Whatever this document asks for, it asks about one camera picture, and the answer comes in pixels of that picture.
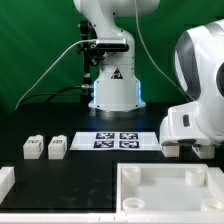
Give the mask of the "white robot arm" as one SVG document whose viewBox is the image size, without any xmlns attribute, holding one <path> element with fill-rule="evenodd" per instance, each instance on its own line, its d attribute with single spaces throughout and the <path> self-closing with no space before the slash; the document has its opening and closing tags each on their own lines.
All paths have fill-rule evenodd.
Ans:
<svg viewBox="0 0 224 224">
<path fill-rule="evenodd" d="M 116 16 L 144 15 L 160 0 L 73 0 L 93 26 L 91 52 L 100 54 L 100 75 L 89 107 L 106 115 L 145 106 L 134 74 L 133 36 L 114 22 Z M 174 54 L 175 72 L 192 101 L 171 107 L 160 126 L 160 144 L 214 146 L 224 143 L 224 19 L 185 31 Z"/>
</svg>

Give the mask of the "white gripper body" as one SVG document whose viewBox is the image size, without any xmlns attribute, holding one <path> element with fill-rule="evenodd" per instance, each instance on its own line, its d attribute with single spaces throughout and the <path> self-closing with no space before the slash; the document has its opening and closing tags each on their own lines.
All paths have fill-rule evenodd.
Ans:
<svg viewBox="0 0 224 224">
<path fill-rule="evenodd" d="M 173 106 L 160 125 L 162 146 L 224 145 L 224 111 L 201 108 L 197 101 Z"/>
</svg>

